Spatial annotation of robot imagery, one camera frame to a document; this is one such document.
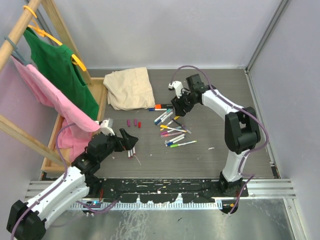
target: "wooden frame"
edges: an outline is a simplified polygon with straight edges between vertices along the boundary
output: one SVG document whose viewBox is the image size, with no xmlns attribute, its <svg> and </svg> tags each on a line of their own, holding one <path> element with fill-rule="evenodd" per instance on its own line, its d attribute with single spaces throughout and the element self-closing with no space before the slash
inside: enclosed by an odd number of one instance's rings
<svg viewBox="0 0 320 240">
<path fill-rule="evenodd" d="M 63 44 L 67 45 L 77 56 L 81 59 L 79 51 L 67 29 L 67 26 L 54 2 L 54 0 L 30 0 L 28 7 L 34 12 L 37 11 L 39 5 L 42 4 L 44 10 L 49 16 L 54 28 L 59 34 Z M 24 9 L 20 18 L 16 22 L 15 26 L 12 28 L 8 37 L 11 41 L 17 44 L 26 30 L 28 24 L 33 18 L 32 13 L 28 9 Z M 0 71 L 2 71 L 4 65 L 9 59 L 11 53 L 13 52 L 13 46 L 5 40 L 0 48 Z M 107 89 L 103 85 L 102 77 L 91 78 L 88 71 L 80 71 L 83 79 L 88 85 L 94 99 L 99 104 L 99 112 L 97 120 L 101 121 L 105 114 L 105 107 L 107 102 Z M 32 148 L 39 154 L 44 156 L 44 161 L 42 164 L 42 170 L 45 172 L 63 172 L 63 164 L 61 158 L 55 150 L 55 139 L 59 130 L 62 127 L 62 122 L 64 118 L 61 115 L 58 115 L 53 127 L 53 131 L 49 140 L 48 146 L 45 146 L 43 143 L 39 142 L 37 139 L 29 135 L 22 128 L 18 127 L 10 120 L 5 118 L 0 114 L 0 130 L 6 132 L 10 136 L 19 140 L 23 144 Z M 69 149 L 62 150 L 63 157 L 69 159 Z"/>
</svg>

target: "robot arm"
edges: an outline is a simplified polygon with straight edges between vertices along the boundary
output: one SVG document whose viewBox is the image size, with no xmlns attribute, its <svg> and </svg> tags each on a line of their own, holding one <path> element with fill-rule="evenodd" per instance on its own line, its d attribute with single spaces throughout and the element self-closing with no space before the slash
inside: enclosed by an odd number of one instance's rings
<svg viewBox="0 0 320 240">
<path fill-rule="evenodd" d="M 200 103 L 212 109 L 224 119 L 224 140 L 229 152 L 225 167 L 220 173 L 219 183 L 223 192 L 236 188 L 243 180 L 241 172 L 248 157 L 246 153 L 255 148 L 261 136 L 258 124 L 234 107 L 244 109 L 254 116 L 256 116 L 256 112 L 252 107 L 243 108 L 233 103 L 212 86 L 216 92 L 214 94 L 208 85 L 204 85 L 199 74 L 187 77 L 186 81 L 189 90 L 184 92 L 182 92 L 182 89 L 185 88 L 183 88 L 181 82 L 174 81 L 172 84 L 169 84 L 169 90 L 175 90 L 176 94 L 171 100 L 175 114 L 177 116 L 185 116 L 195 104 Z M 234 107 L 226 104 L 221 98 L 231 103 Z"/>
<path fill-rule="evenodd" d="M 129 135 L 123 128 L 122 137 L 112 130 L 112 119 L 106 119 L 100 124 L 100 133 L 95 134 L 85 151 L 80 154 L 67 169 L 63 183 L 59 185 L 44 200 L 35 205 L 19 223 L 15 232 L 18 240 L 41 240 L 46 229 L 76 201 L 88 194 L 96 194 L 102 187 L 99 178 L 94 174 L 100 169 L 100 163 L 112 152 L 132 150 L 138 141 L 137 137 Z M 7 230 L 11 233 L 20 216 L 39 198 L 52 190 L 64 175 L 60 176 L 49 187 L 37 196 L 23 203 L 18 200 L 11 207 Z"/>
</svg>

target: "white wall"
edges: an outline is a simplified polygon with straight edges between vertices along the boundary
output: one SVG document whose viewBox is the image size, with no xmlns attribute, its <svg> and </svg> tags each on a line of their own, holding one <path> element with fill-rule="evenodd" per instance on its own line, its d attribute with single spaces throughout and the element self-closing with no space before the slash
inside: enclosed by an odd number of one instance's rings
<svg viewBox="0 0 320 240">
<path fill-rule="evenodd" d="M 88 68 L 238 68 L 280 0 L 55 2 Z"/>
<path fill-rule="evenodd" d="M 320 2 L 291 1 L 251 71 L 281 176 L 319 239 Z"/>
<path fill-rule="evenodd" d="M 22 13 L 24 0 L 3 1 L 0 8 L 0 45 Z M 24 37 L 17 45 L 30 60 L 30 48 Z M 0 72 L 0 114 L 48 144 L 57 112 L 38 103 L 10 60 Z M 24 200 L 30 180 L 38 180 L 43 157 L 0 131 L 0 239 L 10 239 L 7 221 L 11 205 Z"/>
</svg>

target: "metal floor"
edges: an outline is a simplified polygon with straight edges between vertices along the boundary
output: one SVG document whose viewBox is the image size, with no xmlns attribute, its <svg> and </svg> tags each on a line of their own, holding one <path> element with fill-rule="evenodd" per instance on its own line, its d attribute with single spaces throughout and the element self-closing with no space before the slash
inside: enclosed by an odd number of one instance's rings
<svg viewBox="0 0 320 240">
<path fill-rule="evenodd" d="M 92 77 L 101 77 L 111 71 L 92 70 Z M 168 90 L 174 69 L 148 70 L 150 83 L 156 104 L 170 103 L 174 93 Z M 249 90 L 245 73 L 242 69 L 207 69 L 205 72 L 211 83 L 233 102 L 244 107 L 252 106 L 253 99 Z M 185 78 L 197 73 L 193 69 L 182 69 L 175 80 L 182 81 L 187 87 Z M 114 119 L 113 130 L 119 133 L 125 128 L 130 135 L 139 138 L 136 145 L 136 158 L 128 159 L 127 152 L 114 152 L 102 164 L 96 173 L 106 178 L 218 178 L 224 168 L 228 149 L 224 140 L 224 120 L 209 108 L 197 104 L 180 123 L 186 125 L 192 134 L 184 141 L 197 140 L 197 143 L 176 148 L 167 148 L 164 138 L 160 137 L 160 128 L 155 126 L 156 119 L 162 112 L 137 109 L 131 111 L 114 110 L 106 106 L 105 118 Z M 141 128 L 134 127 L 133 121 L 138 119 Z M 248 157 L 245 173 L 255 173 L 256 178 L 273 178 L 266 151 L 255 152 Z"/>
<path fill-rule="evenodd" d="M 66 211 L 43 240 L 294 240 L 282 199 L 241 200 L 219 210 L 111 210 L 88 217 Z"/>
</svg>

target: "pink cloth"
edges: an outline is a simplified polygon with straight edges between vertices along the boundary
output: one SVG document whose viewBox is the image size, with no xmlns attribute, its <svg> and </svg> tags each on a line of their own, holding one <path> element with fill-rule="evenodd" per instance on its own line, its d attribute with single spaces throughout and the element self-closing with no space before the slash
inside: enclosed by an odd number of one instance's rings
<svg viewBox="0 0 320 240">
<path fill-rule="evenodd" d="M 69 160 L 73 162 L 85 150 L 91 140 L 92 132 L 99 130 L 100 126 L 74 105 L 33 65 L 24 66 L 14 57 L 11 56 L 11 59 L 36 99 L 43 105 L 54 107 L 65 118 L 62 126 L 76 124 L 63 130 L 58 139 L 60 148 L 71 148 Z"/>
</svg>

